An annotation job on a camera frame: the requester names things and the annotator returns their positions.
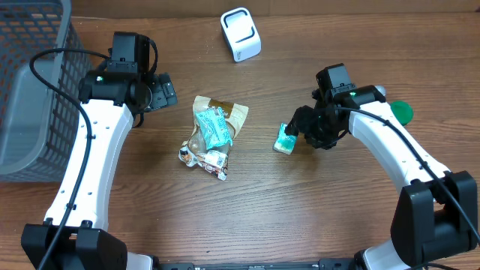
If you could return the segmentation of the teal snack packet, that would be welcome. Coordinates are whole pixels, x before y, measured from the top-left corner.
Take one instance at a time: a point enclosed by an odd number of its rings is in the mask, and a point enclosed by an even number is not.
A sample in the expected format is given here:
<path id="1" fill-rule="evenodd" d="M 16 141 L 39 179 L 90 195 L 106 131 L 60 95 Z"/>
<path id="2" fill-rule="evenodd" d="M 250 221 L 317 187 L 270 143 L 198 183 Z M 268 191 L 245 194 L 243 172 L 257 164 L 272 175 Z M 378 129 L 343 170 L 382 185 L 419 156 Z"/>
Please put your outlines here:
<path id="1" fill-rule="evenodd" d="M 208 150 L 224 145 L 233 146 L 224 111 L 220 107 L 211 107 L 194 115 Z"/>

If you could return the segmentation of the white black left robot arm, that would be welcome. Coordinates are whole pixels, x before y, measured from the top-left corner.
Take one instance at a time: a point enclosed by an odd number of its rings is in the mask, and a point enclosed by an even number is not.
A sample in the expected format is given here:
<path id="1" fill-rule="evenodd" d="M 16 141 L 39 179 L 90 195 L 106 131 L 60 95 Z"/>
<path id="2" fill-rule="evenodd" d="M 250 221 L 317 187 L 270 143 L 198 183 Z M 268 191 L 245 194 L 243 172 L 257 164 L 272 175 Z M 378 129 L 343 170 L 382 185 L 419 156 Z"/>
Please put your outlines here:
<path id="1" fill-rule="evenodd" d="M 157 74 L 149 60 L 157 50 L 145 35 L 117 31 L 103 62 L 79 81 L 77 97 L 66 97 L 80 114 L 67 169 L 43 223 L 25 225 L 21 237 L 36 269 L 159 269 L 156 256 L 128 251 L 107 231 L 128 133 L 146 113 L 177 103 L 169 74 Z"/>

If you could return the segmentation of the yellow dish soap bottle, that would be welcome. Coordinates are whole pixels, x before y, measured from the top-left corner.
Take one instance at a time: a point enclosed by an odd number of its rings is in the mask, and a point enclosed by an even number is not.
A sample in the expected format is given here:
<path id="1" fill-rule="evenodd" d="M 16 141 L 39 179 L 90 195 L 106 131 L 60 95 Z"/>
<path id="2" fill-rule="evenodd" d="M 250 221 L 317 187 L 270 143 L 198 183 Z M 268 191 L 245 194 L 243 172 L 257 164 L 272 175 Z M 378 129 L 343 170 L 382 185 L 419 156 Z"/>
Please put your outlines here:
<path id="1" fill-rule="evenodd" d="M 376 89 L 383 95 L 386 96 L 386 88 L 382 85 L 376 85 Z"/>

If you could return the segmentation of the green lid jar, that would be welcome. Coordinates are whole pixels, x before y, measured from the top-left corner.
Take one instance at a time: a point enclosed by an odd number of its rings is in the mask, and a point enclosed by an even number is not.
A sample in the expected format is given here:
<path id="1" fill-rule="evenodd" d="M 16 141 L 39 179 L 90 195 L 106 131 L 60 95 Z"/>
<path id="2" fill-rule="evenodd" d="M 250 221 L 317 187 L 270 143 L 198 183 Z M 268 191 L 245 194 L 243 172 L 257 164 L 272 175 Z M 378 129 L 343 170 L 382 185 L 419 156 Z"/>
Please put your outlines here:
<path id="1" fill-rule="evenodd" d="M 395 118 L 403 125 L 408 125 L 414 116 L 413 108 L 405 101 L 397 100 L 390 103 Z"/>

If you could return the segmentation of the teal tissue pack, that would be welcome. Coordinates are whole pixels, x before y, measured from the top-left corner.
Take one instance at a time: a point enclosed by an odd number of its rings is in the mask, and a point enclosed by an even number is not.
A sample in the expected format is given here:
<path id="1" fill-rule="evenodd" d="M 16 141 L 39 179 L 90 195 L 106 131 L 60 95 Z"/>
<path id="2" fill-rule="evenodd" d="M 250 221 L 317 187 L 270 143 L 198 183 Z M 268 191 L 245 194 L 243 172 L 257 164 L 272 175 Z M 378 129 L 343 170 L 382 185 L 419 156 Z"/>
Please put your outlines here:
<path id="1" fill-rule="evenodd" d="M 285 133 L 286 127 L 287 124 L 280 124 L 277 139 L 274 142 L 273 149 L 277 152 L 290 155 L 295 148 L 297 137 L 293 135 L 287 135 Z"/>

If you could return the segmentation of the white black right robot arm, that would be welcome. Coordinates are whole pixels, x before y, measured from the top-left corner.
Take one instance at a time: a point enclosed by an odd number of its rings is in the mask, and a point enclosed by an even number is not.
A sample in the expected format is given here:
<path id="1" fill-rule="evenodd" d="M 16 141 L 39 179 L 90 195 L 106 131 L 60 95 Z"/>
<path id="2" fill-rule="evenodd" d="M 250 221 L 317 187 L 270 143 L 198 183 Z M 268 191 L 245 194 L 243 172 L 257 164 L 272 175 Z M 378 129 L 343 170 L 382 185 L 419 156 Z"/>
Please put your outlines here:
<path id="1" fill-rule="evenodd" d="M 429 269 L 479 246 L 476 180 L 452 172 L 408 133 L 379 85 L 356 86 L 344 64 L 316 75 L 313 107 L 299 107 L 283 132 L 330 149 L 346 134 L 361 141 L 399 194 L 390 238 L 351 259 L 321 259 L 322 269 Z"/>

